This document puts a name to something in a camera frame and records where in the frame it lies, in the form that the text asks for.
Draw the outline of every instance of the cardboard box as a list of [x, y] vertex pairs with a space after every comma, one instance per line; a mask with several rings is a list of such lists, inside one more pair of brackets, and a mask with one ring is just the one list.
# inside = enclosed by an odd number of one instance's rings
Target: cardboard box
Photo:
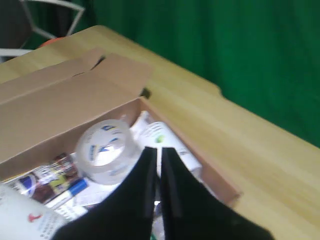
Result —
[[24, 173], [62, 152], [74, 152], [86, 129], [106, 119], [132, 125], [148, 111], [178, 135], [203, 166], [202, 179], [232, 206], [241, 191], [193, 142], [143, 97], [152, 69], [95, 48], [0, 85], [0, 180]]

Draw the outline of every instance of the white spray can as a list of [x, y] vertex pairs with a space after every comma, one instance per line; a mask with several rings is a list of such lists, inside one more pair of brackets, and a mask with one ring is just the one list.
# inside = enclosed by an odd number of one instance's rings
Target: white spray can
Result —
[[60, 214], [0, 183], [0, 239], [50, 240], [67, 222]]

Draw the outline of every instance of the blue marker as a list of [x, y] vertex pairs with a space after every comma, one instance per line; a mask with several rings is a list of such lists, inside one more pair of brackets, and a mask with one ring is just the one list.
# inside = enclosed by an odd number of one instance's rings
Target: blue marker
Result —
[[75, 195], [84, 190], [87, 186], [87, 182], [84, 179], [81, 179], [74, 185], [69, 187], [67, 191], [64, 191], [59, 196], [52, 199], [45, 206], [50, 209], [56, 210], [57, 208], [61, 207], [63, 204], [68, 202], [70, 199], [72, 199]]

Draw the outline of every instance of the green backdrop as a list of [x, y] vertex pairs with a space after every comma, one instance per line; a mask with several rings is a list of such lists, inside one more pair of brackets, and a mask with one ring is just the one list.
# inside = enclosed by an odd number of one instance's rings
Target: green backdrop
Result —
[[108, 26], [320, 147], [319, 0], [73, 2], [86, 7], [77, 31]]

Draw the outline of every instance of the white bottle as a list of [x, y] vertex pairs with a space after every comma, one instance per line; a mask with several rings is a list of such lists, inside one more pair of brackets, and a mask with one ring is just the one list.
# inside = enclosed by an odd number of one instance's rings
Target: white bottle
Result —
[[146, 146], [157, 148], [156, 171], [159, 176], [161, 176], [162, 148], [171, 147], [175, 148], [186, 168], [197, 179], [201, 178], [202, 165], [164, 122], [156, 121], [147, 125], [143, 131], [139, 132], [136, 141], [142, 149]]
[[0, 183], [0, 239], [50, 240], [67, 220]]

